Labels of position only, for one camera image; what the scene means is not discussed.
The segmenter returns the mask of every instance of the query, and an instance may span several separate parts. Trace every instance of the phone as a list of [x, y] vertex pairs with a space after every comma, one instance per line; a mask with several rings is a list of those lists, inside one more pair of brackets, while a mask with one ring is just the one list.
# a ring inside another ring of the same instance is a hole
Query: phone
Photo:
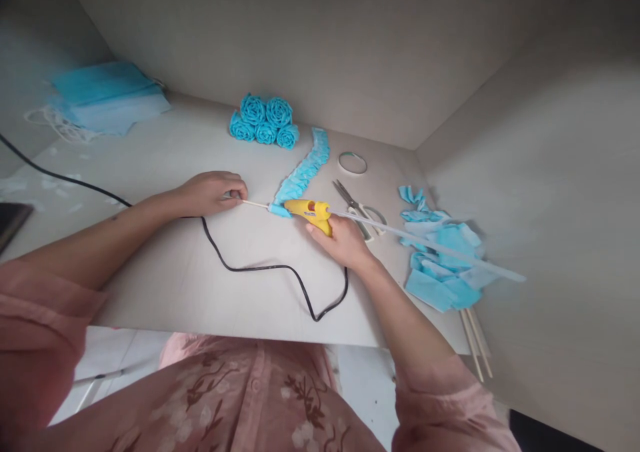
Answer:
[[0, 203], [0, 253], [8, 246], [31, 212], [33, 212], [31, 205]]

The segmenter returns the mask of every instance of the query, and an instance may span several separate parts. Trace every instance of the hand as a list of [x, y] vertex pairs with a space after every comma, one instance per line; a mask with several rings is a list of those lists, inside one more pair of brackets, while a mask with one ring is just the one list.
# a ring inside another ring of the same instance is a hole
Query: hand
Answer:
[[[230, 199], [224, 197], [227, 192]], [[200, 173], [161, 196], [176, 217], [200, 217], [232, 209], [248, 194], [238, 174], [216, 171]]]
[[329, 225], [333, 230], [333, 237], [327, 237], [322, 230], [310, 223], [307, 224], [307, 230], [338, 264], [358, 272], [377, 262], [354, 221], [332, 215]]

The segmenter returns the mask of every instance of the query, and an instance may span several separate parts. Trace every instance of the gray wall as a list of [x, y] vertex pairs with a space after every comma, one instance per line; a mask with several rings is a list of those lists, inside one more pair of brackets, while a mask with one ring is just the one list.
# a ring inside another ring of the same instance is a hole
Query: gray wall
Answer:
[[415, 149], [566, 0], [80, 0], [116, 55], [230, 105]]
[[[113, 56], [77, 0], [0, 0], [0, 117], [2, 134], [34, 157], [58, 138], [27, 123], [24, 112], [45, 104], [44, 81]], [[22, 162], [0, 145], [0, 178]]]
[[640, 449], [640, 0], [575, 0], [418, 155], [440, 207], [528, 277], [476, 306], [500, 400]]

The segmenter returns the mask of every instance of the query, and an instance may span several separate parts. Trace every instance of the person's right hand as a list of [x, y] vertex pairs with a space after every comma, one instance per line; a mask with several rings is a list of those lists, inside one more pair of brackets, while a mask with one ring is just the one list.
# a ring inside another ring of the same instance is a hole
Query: person's right hand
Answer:
[[338, 264], [358, 271], [376, 262], [354, 221], [332, 215], [329, 225], [333, 230], [332, 237], [327, 237], [322, 230], [310, 223], [307, 224], [307, 230]]

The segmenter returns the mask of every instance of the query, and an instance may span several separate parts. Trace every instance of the floral pattern shirt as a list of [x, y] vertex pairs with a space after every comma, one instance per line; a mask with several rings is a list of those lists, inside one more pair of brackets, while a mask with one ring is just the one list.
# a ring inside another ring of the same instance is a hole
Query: floral pattern shirt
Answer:
[[[107, 295], [0, 266], [0, 449], [382, 451], [335, 391], [322, 345], [174, 334], [158, 372], [48, 427]], [[397, 371], [396, 451], [519, 450], [458, 357]]]

